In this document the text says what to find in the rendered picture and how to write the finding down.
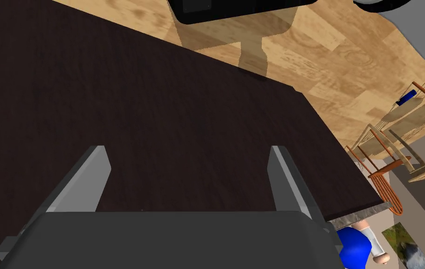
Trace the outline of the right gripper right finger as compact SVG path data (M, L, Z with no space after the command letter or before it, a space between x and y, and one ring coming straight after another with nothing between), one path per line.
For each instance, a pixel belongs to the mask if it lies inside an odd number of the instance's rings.
M284 146L271 146L267 174L277 211L302 212L317 224L326 224L303 176Z

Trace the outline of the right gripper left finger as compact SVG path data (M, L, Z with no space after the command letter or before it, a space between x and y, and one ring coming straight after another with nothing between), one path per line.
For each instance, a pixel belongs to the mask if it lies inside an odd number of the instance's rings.
M94 212L111 172L104 145L89 147L35 211L23 231L45 212Z

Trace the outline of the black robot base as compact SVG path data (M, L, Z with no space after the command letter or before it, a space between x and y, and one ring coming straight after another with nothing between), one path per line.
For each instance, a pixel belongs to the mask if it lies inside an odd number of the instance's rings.
M310 5L317 0L168 0L176 19L196 24Z

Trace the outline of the blue round object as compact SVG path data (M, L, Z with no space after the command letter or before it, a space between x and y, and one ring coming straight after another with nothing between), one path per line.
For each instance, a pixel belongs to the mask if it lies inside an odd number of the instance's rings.
M365 269L372 248L368 237L352 227L340 229L337 234L343 245L339 253L343 266L346 269Z

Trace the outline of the white and peach cylinder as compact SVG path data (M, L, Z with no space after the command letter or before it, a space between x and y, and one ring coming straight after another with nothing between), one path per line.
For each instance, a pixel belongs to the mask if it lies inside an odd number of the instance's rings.
M373 261L378 264L387 264L390 261L390 255L386 253L382 246L379 244L376 235L370 228L369 223L366 219L360 220L351 225L352 228L363 233L371 243L371 255L373 257Z

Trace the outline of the light wooden dining table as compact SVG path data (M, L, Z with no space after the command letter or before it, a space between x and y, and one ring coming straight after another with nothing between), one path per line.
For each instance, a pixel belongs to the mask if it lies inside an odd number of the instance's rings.
M425 179L425 159L424 153L419 151L416 146L412 146L412 142L425 135L425 94L418 90L414 85L410 85L410 90L415 92L409 100L401 106L394 105L393 109L386 114L376 125L377 130L393 143L405 156L410 156L410 162L413 170L404 166L410 176L410 182ZM350 147L355 154L361 158L364 164L375 172L373 165L363 156L357 145L375 163L377 168L382 168L393 162L391 156L383 149L378 140L371 133L367 126L359 139Z

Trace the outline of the green and grey wall picture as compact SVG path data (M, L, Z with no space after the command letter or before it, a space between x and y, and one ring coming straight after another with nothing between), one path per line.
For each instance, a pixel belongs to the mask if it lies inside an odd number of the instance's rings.
M381 232L406 269L425 269L425 255L401 223Z

